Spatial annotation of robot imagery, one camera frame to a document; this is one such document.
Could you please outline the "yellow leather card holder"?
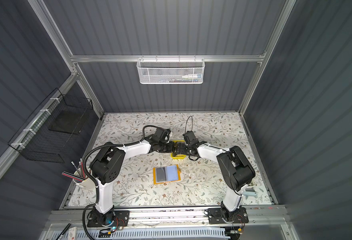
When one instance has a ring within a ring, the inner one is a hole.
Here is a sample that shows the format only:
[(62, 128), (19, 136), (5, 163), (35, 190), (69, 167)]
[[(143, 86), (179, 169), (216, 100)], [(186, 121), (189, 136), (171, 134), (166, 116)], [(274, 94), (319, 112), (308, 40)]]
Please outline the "yellow leather card holder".
[[(181, 171), (178, 165), (170, 165), (166, 166), (167, 170), (167, 181), (164, 183), (170, 183), (170, 182), (177, 182), (181, 180)], [(155, 180), (155, 168), (153, 168), (153, 175), (154, 175), (154, 184), (159, 185), (159, 184), (164, 184), (164, 183), (156, 183)]]

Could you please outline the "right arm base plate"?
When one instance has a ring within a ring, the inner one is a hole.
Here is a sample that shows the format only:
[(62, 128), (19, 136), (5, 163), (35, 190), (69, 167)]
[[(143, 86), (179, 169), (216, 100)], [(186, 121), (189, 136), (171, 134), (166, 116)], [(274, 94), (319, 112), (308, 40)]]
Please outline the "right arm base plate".
[(249, 223), (246, 208), (239, 208), (233, 212), (228, 212), (225, 209), (209, 208), (203, 211), (208, 217), (211, 225), (218, 224), (247, 224)]

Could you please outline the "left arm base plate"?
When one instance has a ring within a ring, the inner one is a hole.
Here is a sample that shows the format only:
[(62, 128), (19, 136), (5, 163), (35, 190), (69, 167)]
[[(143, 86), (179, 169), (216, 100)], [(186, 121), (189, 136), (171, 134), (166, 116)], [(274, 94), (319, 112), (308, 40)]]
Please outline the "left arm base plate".
[(126, 227), (129, 222), (130, 213), (130, 211), (109, 211), (106, 214), (101, 214), (97, 210), (91, 210), (86, 215), (87, 227)]

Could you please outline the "yellow plastic card tray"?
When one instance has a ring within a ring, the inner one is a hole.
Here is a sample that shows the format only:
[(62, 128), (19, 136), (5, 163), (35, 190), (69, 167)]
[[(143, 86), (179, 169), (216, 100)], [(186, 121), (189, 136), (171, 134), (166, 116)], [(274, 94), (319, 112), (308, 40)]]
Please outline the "yellow plastic card tray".
[(185, 141), (177, 140), (172, 141), (172, 152), (171, 157), (173, 159), (179, 160), (186, 157)]

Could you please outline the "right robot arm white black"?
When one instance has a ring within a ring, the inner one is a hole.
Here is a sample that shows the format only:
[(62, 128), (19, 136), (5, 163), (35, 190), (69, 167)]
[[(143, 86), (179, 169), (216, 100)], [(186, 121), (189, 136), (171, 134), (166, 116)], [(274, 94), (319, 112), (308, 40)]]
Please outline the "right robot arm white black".
[(227, 191), (221, 202), (226, 214), (236, 212), (241, 206), (243, 192), (255, 177), (255, 170), (239, 146), (220, 148), (199, 141), (193, 131), (183, 134), (183, 142), (172, 143), (172, 153), (186, 155), (190, 160), (206, 159), (218, 163)]

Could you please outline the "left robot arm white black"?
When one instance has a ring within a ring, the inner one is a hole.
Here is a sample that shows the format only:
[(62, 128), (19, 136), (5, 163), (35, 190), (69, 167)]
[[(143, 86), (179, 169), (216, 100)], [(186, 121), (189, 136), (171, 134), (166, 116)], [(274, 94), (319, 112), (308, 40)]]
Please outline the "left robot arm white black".
[(97, 153), (85, 173), (96, 186), (95, 209), (104, 215), (114, 208), (113, 181), (118, 177), (123, 162), (130, 158), (147, 155), (152, 152), (170, 153), (173, 143), (170, 142), (172, 131), (161, 127), (147, 125), (142, 130), (143, 137), (139, 141), (128, 144), (108, 142), (90, 150), (83, 158), (83, 164)]

